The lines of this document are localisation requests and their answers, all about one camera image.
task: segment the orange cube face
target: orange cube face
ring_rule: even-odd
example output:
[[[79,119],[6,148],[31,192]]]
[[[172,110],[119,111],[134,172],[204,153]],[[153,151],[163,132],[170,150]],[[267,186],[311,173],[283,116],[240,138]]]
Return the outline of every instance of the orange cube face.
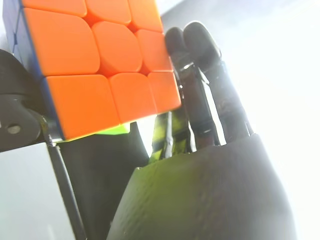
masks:
[[[181,104],[155,0],[5,1],[20,5],[16,49],[64,140]]]

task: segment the rubik's cube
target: rubik's cube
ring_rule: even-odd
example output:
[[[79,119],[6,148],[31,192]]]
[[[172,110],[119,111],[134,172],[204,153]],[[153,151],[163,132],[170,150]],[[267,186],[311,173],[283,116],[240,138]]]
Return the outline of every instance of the rubik's cube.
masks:
[[[64,140],[181,105],[155,0],[4,0],[3,20]]]

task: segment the orange tile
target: orange tile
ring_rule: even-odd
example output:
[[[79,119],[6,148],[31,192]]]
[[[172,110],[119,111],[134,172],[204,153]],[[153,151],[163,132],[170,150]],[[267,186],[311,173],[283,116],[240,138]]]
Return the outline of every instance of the orange tile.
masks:
[[[110,78],[121,123],[157,113],[149,79],[140,73],[120,73]]]
[[[81,18],[87,14],[85,0],[22,0],[22,5],[25,8],[71,14]]]
[[[98,22],[92,31],[101,58],[100,72],[105,76],[139,72],[142,54],[135,35],[124,25]]]
[[[135,36],[138,39],[143,57],[141,73],[173,71],[166,48],[165,36],[162,33],[139,30],[135,33]]]
[[[104,76],[49,76],[46,80],[66,140],[120,124],[109,82]]]
[[[129,27],[133,32],[139,29],[164,32],[155,0],[128,0],[128,2],[132,16]]]
[[[108,21],[127,26],[131,23],[128,0],[85,0],[88,14],[84,18],[92,26],[100,21]]]
[[[157,113],[166,113],[181,106],[181,99],[173,72],[152,72],[148,75]]]
[[[95,74],[100,57],[88,24],[80,17],[24,9],[44,76]]]

